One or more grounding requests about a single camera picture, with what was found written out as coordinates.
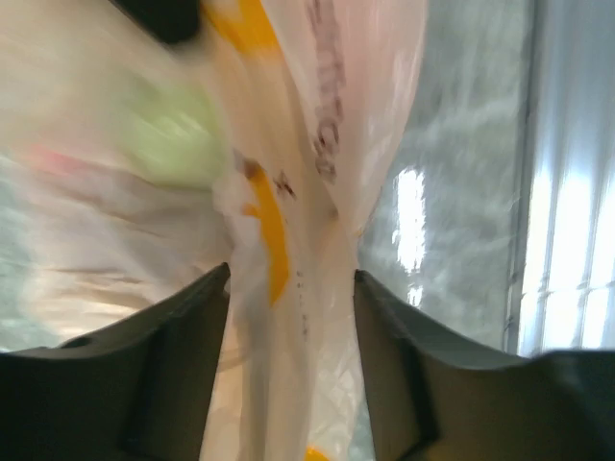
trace white plastic bag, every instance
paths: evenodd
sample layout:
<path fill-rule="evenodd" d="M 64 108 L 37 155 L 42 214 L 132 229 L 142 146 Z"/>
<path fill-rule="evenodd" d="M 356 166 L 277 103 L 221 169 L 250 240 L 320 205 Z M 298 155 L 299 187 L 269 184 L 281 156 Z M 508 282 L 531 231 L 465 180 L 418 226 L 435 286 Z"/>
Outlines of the white plastic bag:
<path fill-rule="evenodd" d="M 0 121 L 35 260 L 24 308 L 66 339 L 229 260 L 202 459 L 346 459 L 362 397 L 357 239 L 406 124 L 426 0 L 208 1 L 189 56 L 111 3 L 1 8 Z M 110 141 L 101 108 L 116 107 L 122 68 L 207 91 L 228 157 L 212 192 L 151 184 Z"/>
<path fill-rule="evenodd" d="M 307 444 L 313 449 L 307 459 L 320 459 L 315 454 L 320 452 L 342 460 L 362 396 L 352 314 L 357 239 L 406 124 L 426 5 L 264 0 L 282 59 L 262 28 L 255 31 L 255 42 L 249 35 L 241 39 L 241 27 L 251 23 L 246 15 L 258 13 L 247 3 L 239 1 L 238 11 L 227 10 L 233 21 L 221 21 L 224 6 L 214 2 L 209 17 L 235 50 L 221 46 L 227 60 L 218 66 L 218 72 L 227 71 L 227 85 L 234 80 L 225 108 L 232 111 L 231 101 L 239 100 L 237 111 L 245 121 L 233 135 L 235 147 L 242 158 L 255 159 L 262 167 L 259 181 L 277 190 L 271 207 L 277 205 L 283 230 L 270 237 L 276 245 L 267 242 L 263 229 L 275 215 L 265 219 L 261 213 L 260 242 L 266 248 L 258 248 L 260 259 L 237 257 L 232 264 L 235 312 L 245 312 L 244 334 L 251 338 L 252 363 L 243 369 L 248 392 L 240 403 L 233 391 L 225 392 L 238 387 L 231 383 L 241 379 L 239 374 L 218 377 L 203 459 L 235 458 L 236 446 L 220 434 L 234 432 L 229 427 L 243 405 L 240 459 L 302 459 Z M 242 14 L 245 22 L 238 19 Z M 262 206 L 259 198 L 248 202 Z M 247 233 L 239 207 L 234 213 L 232 207 L 220 208 L 236 216 L 232 227 L 237 234 Z M 244 235 L 235 243 L 243 243 L 249 253 L 258 238 Z M 283 265 L 280 245 L 286 249 L 288 278 L 282 294 L 268 303 L 263 285 L 283 278 L 273 267 Z M 263 253 L 269 256 L 270 271 L 264 274 L 269 280 L 257 283 L 258 291 L 247 279 L 267 265 Z M 239 279 L 239 272 L 246 278 Z"/>

